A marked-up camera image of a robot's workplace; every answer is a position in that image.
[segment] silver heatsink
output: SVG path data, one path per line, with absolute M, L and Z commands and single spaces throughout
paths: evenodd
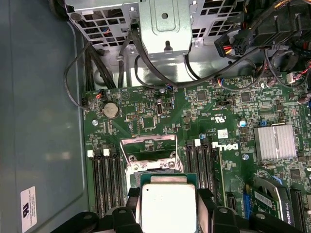
M 294 133 L 291 125 L 254 129 L 257 160 L 279 160 L 296 157 Z

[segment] green pcb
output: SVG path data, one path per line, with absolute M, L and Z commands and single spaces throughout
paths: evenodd
M 226 80 L 225 85 L 237 88 L 251 82 L 251 77 L 237 77 Z M 277 179 L 288 188 L 300 190 L 303 204 L 308 207 L 311 205 L 307 201 L 311 193 L 310 110 L 307 105 L 297 103 L 305 92 L 304 86 L 294 90 L 280 85 L 268 88 L 265 80 L 244 91 L 227 91 L 210 83 L 161 91 L 145 87 L 103 91 L 102 98 L 84 111 L 86 151 L 96 154 L 96 159 L 86 160 L 90 209 L 104 215 L 110 207 L 126 203 L 128 186 L 139 186 L 144 172 L 131 175 L 128 181 L 120 140 L 151 135 L 175 135 L 177 147 L 172 140 L 145 140 L 125 145 L 125 153 L 139 161 L 168 158 L 177 153 L 183 172 L 197 173 L 200 188 L 210 187 L 207 171 L 212 168 L 217 203 L 231 207 L 227 194 L 233 195 L 235 209 L 242 217 L 246 217 L 245 187 L 252 185 L 255 176 Z M 98 91 L 88 92 L 85 99 L 91 102 L 97 95 Z M 114 103 L 118 112 L 105 109 L 108 103 Z M 296 158 L 258 160 L 253 129 L 273 124 L 293 126 Z M 195 149 L 205 140 L 210 142 L 211 154 L 207 157 L 203 156 L 203 149 Z M 105 149 L 113 154 L 112 159 L 99 159 Z M 162 168 L 152 172 L 180 171 Z M 306 213 L 305 221 L 306 226 L 311 225 Z

